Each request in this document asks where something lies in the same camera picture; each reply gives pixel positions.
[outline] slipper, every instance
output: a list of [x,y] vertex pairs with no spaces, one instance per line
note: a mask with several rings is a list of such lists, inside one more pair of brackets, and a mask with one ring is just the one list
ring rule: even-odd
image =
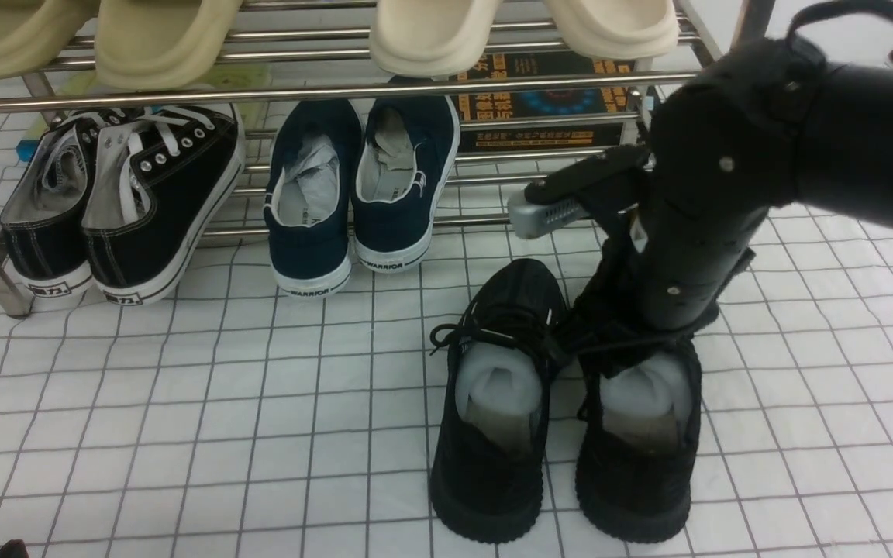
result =
[[99,81],[123,89],[191,84],[215,64],[243,0],[102,0]]
[[98,10],[98,0],[0,0],[0,78],[39,70]]
[[502,0],[378,0],[371,57],[382,70],[439,78],[470,70],[484,53]]
[[659,57],[678,45],[672,0],[546,0],[564,42],[586,57]]

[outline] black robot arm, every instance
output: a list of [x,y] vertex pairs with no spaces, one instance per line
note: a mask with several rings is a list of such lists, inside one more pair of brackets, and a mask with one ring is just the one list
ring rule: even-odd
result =
[[893,70],[830,64],[798,35],[857,12],[893,22],[893,1],[816,4],[786,39],[738,47],[656,110],[648,146],[610,149],[516,195],[515,232],[598,220],[626,253],[616,276],[596,279],[614,283],[625,329],[662,339],[715,318],[772,208],[803,202],[893,227]]

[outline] black knit sneaker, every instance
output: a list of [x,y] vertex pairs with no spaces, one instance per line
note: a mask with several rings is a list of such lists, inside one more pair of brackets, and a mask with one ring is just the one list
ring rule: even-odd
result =
[[[624,275],[619,269],[633,245],[625,230],[609,234],[598,273],[574,302],[561,340],[571,326],[596,332],[600,322],[610,332],[606,342],[642,336],[617,321],[628,300],[610,291],[613,278]],[[630,343],[611,353],[573,350],[586,385],[578,418],[588,422],[575,478],[581,511],[598,529],[630,543],[674,537],[691,511],[701,430],[702,367],[691,333],[677,342]]]
[[81,293],[91,268],[81,215],[95,183],[95,148],[103,128],[141,109],[72,112],[40,137],[26,172],[2,209],[0,225],[20,283],[40,298]]
[[566,311],[550,270],[520,259],[488,280],[460,324],[432,332],[433,345],[450,347],[450,378],[429,499],[460,536],[506,543],[536,522],[550,382],[560,370],[550,329]]
[[113,304],[159,301],[243,171],[242,118],[233,105],[163,106],[99,141],[81,220],[92,275]]

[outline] navy blue canvas shoe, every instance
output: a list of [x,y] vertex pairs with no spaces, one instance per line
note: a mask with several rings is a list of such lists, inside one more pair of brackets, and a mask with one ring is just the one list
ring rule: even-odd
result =
[[460,145],[457,110],[446,96],[378,99],[364,137],[353,190],[357,257],[373,271],[405,271],[433,240],[433,213]]
[[350,279],[347,212],[363,132],[346,99],[301,102],[278,132],[264,201],[281,290],[319,298]]

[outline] shoe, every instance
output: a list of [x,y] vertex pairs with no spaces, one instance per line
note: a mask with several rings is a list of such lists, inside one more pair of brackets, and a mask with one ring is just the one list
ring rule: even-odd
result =
[[0,78],[46,66],[98,11],[98,0],[0,1]]
[[75,295],[91,285],[81,216],[95,184],[99,134],[141,113],[139,109],[72,112],[40,137],[0,215],[19,282],[34,296]]
[[121,306],[159,301],[243,171],[242,119],[233,105],[164,106],[99,142],[81,220],[95,283]]
[[429,499],[460,536],[509,543],[536,522],[559,371],[543,348],[566,311],[546,265],[519,259],[488,280],[460,324],[432,332],[433,345],[449,347],[450,376]]
[[298,103],[278,132],[264,220],[285,294],[325,297],[350,279],[347,209],[362,138],[346,99]]
[[546,0],[564,42],[592,59],[659,57],[678,45],[672,0]]
[[96,73],[124,89],[183,88],[208,73],[243,0],[102,0]]
[[481,59],[503,0],[379,0],[371,59],[384,71],[439,78]]
[[[623,251],[634,248],[624,225],[609,235],[598,273],[561,325],[561,339],[576,315],[611,314],[616,310],[609,301],[622,300],[609,289],[623,276]],[[599,530],[628,543],[662,543],[681,532],[691,510],[702,368],[690,335],[636,358],[641,363],[623,370],[609,353],[578,356],[586,387],[578,418],[588,427],[575,490],[581,511]]]
[[[391,82],[417,81],[394,77]],[[436,203],[458,147],[460,120],[449,98],[386,98],[374,103],[351,195],[354,248],[365,267],[398,273],[426,256]]]

